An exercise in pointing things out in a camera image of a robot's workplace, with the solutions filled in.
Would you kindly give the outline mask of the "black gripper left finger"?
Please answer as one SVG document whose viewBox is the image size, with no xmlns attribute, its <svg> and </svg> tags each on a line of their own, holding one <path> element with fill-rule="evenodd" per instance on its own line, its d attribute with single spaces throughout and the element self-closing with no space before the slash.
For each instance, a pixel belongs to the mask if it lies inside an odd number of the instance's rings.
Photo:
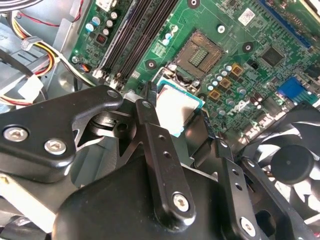
<svg viewBox="0 0 320 240">
<path fill-rule="evenodd" d="M 155 106 L 147 99 L 129 103 L 106 85 L 36 103 L 0 116 L 0 170 L 34 182 L 51 184 L 69 173 L 77 151 L 102 140 L 88 127 L 96 116 L 111 113 L 130 143 L 126 163 L 143 146 L 155 216 L 173 231 L 183 231 L 196 217 L 195 204 L 169 132 L 160 126 Z"/>
</svg>

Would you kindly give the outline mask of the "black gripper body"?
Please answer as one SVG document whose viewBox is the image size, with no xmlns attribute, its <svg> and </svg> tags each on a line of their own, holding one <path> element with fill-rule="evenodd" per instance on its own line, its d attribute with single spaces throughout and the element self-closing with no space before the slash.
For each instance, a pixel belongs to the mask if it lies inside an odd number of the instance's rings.
<svg viewBox="0 0 320 240">
<path fill-rule="evenodd" d="M 154 213 L 147 164 L 137 159 L 70 195 L 56 215 L 55 240 L 233 240 L 222 227 L 217 181 L 183 168 L 196 207 L 182 232 L 163 227 Z"/>
</svg>

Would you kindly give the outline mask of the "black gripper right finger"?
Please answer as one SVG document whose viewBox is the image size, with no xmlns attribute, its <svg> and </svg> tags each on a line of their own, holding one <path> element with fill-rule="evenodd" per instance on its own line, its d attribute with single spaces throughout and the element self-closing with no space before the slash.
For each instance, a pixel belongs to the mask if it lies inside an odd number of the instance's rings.
<svg viewBox="0 0 320 240">
<path fill-rule="evenodd" d="M 234 161 L 231 148 L 217 137 L 207 113 L 200 110 L 185 131 L 191 168 L 217 173 L 219 216 L 227 240 L 313 240 L 315 236 L 298 213 L 271 184 L 256 163 Z M 266 225 L 275 232 L 268 237 Z"/>
</svg>

